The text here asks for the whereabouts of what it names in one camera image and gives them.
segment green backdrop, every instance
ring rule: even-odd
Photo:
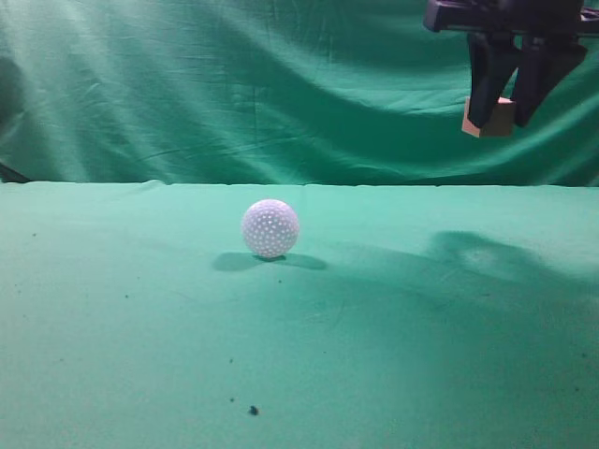
[[[588,2],[599,7],[599,2]],[[529,127],[461,132],[425,0],[5,0],[9,181],[599,185],[595,41]]]

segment golf ball dimple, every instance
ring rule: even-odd
[[[253,204],[241,222],[247,247],[266,258],[288,252],[296,244],[299,231],[298,215],[278,199],[263,199]]]

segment table surface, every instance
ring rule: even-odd
[[[273,262],[240,232],[267,197],[301,226]],[[2,447],[599,447],[599,189],[33,182],[0,204]]]

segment small wooden cube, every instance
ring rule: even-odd
[[[501,97],[493,109],[490,120],[482,128],[476,127],[468,120],[468,109],[470,108],[470,97],[466,98],[464,108],[464,120],[461,130],[475,138],[504,138],[512,135],[514,128],[514,115],[516,103],[508,98]]]

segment golf ball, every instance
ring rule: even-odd
[[[265,258],[288,252],[295,245],[299,231],[298,215],[278,199],[263,199],[253,204],[241,222],[245,244]]]

